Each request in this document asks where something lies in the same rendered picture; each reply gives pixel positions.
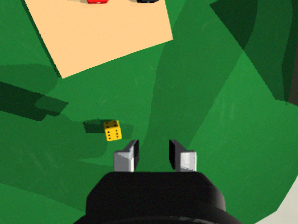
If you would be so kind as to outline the cream square mat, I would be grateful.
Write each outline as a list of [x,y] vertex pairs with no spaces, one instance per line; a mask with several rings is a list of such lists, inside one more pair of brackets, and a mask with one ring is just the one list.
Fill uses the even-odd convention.
[[62,76],[172,40],[164,0],[25,0]]

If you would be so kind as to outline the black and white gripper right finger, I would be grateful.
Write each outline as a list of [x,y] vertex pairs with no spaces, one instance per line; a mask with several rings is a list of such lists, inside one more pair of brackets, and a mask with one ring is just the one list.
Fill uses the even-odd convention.
[[169,161],[176,172],[196,171],[196,152],[186,150],[177,140],[169,140]]

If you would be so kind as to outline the yellow die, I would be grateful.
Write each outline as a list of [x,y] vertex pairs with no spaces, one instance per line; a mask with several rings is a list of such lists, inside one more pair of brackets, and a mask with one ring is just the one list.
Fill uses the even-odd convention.
[[105,131],[107,141],[121,139],[118,120],[104,122],[104,131]]

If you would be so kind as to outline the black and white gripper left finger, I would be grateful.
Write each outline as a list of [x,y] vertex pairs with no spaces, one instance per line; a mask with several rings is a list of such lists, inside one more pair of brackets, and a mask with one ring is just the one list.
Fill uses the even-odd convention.
[[136,170],[139,161],[139,140],[131,140],[123,150],[113,153],[114,171],[132,172]]

